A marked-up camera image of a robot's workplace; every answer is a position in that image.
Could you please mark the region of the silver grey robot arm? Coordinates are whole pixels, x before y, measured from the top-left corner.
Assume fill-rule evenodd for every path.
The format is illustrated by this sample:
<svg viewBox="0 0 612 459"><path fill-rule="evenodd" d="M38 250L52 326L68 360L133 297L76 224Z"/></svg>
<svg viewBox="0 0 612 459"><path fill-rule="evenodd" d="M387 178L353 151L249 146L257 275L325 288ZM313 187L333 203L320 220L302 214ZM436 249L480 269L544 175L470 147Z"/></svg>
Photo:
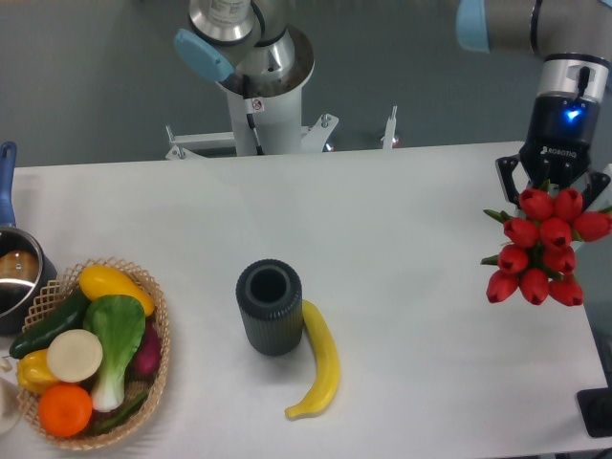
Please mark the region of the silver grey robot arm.
<svg viewBox="0 0 612 459"><path fill-rule="evenodd" d="M240 156L321 149L336 126L325 115L301 124L301 91L314 69L313 49L292 27L284 1L193 1L174 46L197 75L228 98ZM591 206L610 184L591 165L590 150L611 72L611 5L607 1L463 1L455 21L466 50L537 55L541 78L526 141L497 161L506 199L517 204L513 173L532 187L555 190L586 182Z"/></svg>

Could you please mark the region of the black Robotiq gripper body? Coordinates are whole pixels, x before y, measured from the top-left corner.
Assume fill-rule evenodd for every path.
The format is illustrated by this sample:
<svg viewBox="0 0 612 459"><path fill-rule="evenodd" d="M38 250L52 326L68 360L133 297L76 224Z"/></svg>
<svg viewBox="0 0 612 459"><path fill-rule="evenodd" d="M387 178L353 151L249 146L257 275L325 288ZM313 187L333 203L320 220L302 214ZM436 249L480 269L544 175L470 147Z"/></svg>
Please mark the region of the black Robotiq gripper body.
<svg viewBox="0 0 612 459"><path fill-rule="evenodd" d="M600 105L585 98L539 96L535 99L526 141L519 150L530 187L545 182L560 189L591 167L591 146Z"/></svg>

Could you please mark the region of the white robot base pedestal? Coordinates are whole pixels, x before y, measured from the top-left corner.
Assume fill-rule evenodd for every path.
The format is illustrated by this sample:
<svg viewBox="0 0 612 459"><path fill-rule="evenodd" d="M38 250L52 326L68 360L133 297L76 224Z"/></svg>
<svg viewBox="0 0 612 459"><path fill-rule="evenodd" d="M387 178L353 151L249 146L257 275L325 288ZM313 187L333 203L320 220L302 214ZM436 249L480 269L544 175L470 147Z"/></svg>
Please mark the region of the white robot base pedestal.
<svg viewBox="0 0 612 459"><path fill-rule="evenodd" d="M302 89L315 69L315 56L299 29L287 26L278 40L250 49L237 66L187 30L177 32L175 49L192 71L225 93L231 131L174 136L167 130L168 159L230 146L239 157L333 150L329 139L338 117L324 112L312 124L302 123Z"/></svg>

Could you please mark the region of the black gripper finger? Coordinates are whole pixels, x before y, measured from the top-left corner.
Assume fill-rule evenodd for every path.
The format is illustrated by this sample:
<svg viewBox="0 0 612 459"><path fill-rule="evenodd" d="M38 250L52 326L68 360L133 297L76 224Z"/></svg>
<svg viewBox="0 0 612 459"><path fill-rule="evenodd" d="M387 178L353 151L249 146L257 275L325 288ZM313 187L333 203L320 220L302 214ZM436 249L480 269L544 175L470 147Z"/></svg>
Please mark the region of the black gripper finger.
<svg viewBox="0 0 612 459"><path fill-rule="evenodd" d="M521 193L532 185L518 153L503 156L495 160L495 169L505 200L514 205L516 210L522 210L519 203Z"/></svg>
<svg viewBox="0 0 612 459"><path fill-rule="evenodd" d="M582 199L581 210L586 211L611 184L611 177L607 173L597 171L590 166L581 168L579 171L585 182L585 188L580 193Z"/></svg>

